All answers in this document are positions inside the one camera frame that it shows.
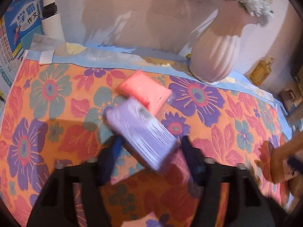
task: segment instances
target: white tag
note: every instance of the white tag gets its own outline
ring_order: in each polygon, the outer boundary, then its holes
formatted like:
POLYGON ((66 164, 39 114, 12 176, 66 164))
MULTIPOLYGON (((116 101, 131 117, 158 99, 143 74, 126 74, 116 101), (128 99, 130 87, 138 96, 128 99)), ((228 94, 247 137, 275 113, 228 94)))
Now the white tag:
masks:
POLYGON ((39 60, 39 65, 52 64, 54 52, 55 50, 42 51, 39 60))

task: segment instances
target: purple tissue pack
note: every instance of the purple tissue pack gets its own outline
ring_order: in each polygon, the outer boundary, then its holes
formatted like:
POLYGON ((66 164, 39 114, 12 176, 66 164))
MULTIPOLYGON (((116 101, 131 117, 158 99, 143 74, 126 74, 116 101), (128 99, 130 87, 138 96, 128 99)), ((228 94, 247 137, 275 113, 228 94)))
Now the purple tissue pack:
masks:
POLYGON ((130 98, 108 111, 106 118, 151 169, 164 173, 177 139, 140 102, 130 98))

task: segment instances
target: wall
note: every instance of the wall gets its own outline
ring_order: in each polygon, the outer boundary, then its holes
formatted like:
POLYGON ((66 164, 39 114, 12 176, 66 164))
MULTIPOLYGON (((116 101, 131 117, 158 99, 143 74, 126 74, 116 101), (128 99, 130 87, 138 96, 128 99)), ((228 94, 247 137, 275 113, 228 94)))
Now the wall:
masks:
MULTIPOLYGON (((186 55, 217 15, 212 0, 56 0, 68 42, 142 46, 186 55)), ((276 57, 263 88, 278 93, 291 81, 288 62, 302 22, 288 0, 274 0, 266 28, 245 26, 235 70, 244 74, 262 57, 276 57)))

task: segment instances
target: floral tablecloth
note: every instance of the floral tablecloth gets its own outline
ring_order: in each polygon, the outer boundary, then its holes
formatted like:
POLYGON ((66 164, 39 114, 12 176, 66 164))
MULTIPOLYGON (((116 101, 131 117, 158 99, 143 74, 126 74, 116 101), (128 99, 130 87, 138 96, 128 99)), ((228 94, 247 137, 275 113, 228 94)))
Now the floral tablecloth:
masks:
MULTIPOLYGON (((115 89, 133 73, 23 61, 7 99, 0 136, 0 196, 22 226, 56 163, 76 165, 102 149, 112 135, 103 113, 125 100, 115 89)), ((284 187, 269 182, 269 144, 284 142, 276 109, 248 94, 146 74, 175 94, 159 120, 176 138, 189 135, 195 147, 219 163, 252 166, 261 191, 283 203, 284 187)), ((228 184, 223 184, 218 226, 224 222, 227 192, 228 184)), ((113 226, 184 227, 193 219, 201 188, 180 151, 162 177, 123 149, 101 193, 113 226)), ((84 227, 77 185, 75 201, 84 227)))

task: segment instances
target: pink vase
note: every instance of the pink vase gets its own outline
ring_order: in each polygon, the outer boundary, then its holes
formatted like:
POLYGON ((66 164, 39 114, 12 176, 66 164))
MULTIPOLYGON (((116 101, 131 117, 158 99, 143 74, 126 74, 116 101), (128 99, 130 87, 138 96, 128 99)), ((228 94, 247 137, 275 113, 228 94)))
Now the pink vase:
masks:
POLYGON ((216 84, 232 71, 239 55, 241 34, 248 23, 256 24, 237 1, 213 0, 218 15, 202 32, 191 50, 191 73, 200 81, 216 84))

